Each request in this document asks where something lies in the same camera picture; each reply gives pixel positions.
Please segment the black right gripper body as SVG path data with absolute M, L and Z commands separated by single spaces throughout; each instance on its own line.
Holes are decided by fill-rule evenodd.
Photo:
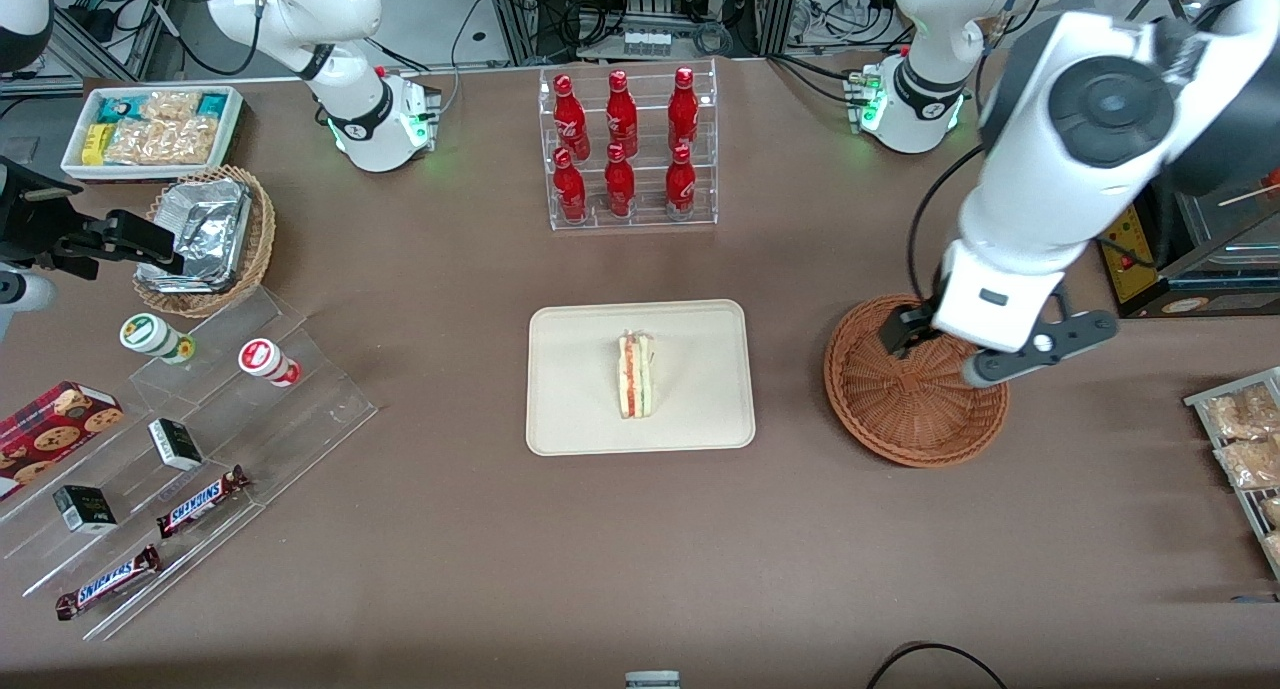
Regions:
M 67 186 L 4 159 L 1 192 L 1 259 L 27 269 L 61 272 L 78 278 L 96 278 L 99 261 L 82 255 L 99 248 L 87 227 L 95 218 L 78 213 L 70 197 L 78 187 Z

